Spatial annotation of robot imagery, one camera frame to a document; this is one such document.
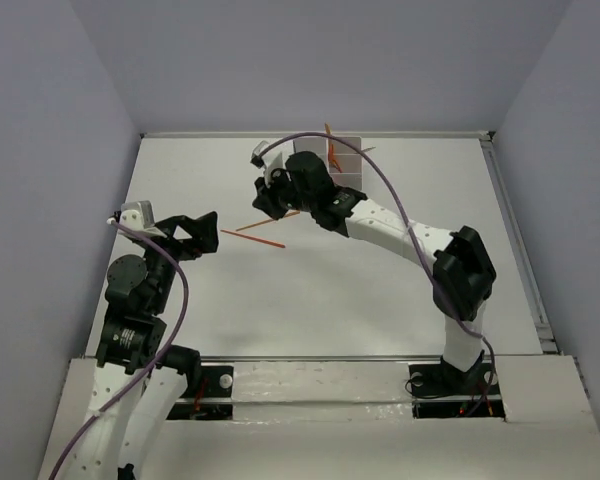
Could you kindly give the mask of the orange plastic spoon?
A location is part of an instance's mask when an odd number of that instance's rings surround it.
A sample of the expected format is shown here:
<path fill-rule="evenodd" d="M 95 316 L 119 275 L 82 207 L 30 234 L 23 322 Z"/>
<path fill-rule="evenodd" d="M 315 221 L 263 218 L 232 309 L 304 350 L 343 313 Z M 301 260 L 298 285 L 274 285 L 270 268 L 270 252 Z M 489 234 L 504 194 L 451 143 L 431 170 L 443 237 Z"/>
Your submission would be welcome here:
<path fill-rule="evenodd" d="M 342 172 L 341 166 L 335 155 L 335 147 L 332 143 L 328 144 L 327 160 L 329 165 L 338 173 Z"/>

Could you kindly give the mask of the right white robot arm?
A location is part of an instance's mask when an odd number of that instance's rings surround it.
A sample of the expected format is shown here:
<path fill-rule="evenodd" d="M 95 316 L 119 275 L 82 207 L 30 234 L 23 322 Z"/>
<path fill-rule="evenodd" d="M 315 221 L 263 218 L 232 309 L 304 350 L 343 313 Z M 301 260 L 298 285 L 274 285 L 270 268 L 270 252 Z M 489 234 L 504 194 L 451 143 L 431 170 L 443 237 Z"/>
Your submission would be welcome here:
<path fill-rule="evenodd" d="M 273 220 L 289 211 L 308 213 L 324 230 L 387 250 L 420 266 L 433 288 L 433 302 L 445 317 L 440 379 L 462 392 L 478 376 L 484 359 L 483 316 L 496 280 L 494 265 L 479 233 L 434 228 L 381 206 L 366 194 L 341 186 L 324 161 L 309 151 L 255 153 L 262 170 L 253 207 Z"/>

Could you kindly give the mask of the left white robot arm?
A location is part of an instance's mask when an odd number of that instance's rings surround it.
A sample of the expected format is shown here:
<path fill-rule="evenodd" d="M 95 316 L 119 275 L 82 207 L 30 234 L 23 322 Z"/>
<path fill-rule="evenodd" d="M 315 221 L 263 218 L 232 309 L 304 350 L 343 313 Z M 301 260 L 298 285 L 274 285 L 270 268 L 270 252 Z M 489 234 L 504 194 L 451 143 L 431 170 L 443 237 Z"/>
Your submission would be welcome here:
<path fill-rule="evenodd" d="M 160 316 L 174 280 L 189 286 L 182 262 L 217 251 L 217 213 L 157 221 L 151 203 L 139 201 L 122 205 L 107 222 L 143 252 L 109 265 L 84 422 L 52 467 L 52 479 L 140 478 L 176 400 L 202 383 L 199 352 L 175 343 L 189 298 L 182 298 L 174 326 Z"/>

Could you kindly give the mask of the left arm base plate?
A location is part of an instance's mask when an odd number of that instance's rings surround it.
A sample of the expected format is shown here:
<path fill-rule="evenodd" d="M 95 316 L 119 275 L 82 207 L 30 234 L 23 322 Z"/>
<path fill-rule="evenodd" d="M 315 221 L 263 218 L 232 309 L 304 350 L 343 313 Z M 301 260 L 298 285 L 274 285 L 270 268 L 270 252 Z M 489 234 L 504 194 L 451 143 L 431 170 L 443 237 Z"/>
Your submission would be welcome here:
<path fill-rule="evenodd" d="M 167 415 L 168 421 L 224 421 L 233 418 L 234 366 L 202 364 L 197 386 L 188 387 Z"/>

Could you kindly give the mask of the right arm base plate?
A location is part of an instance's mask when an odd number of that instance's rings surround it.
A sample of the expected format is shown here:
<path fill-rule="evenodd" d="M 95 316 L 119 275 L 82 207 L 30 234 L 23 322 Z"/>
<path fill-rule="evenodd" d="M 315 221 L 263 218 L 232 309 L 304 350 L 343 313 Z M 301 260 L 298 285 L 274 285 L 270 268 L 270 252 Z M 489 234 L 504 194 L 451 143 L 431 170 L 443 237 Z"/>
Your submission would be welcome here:
<path fill-rule="evenodd" d="M 497 375 L 490 362 L 478 362 L 468 373 L 438 363 L 408 367 L 405 390 L 416 419 L 506 417 Z"/>

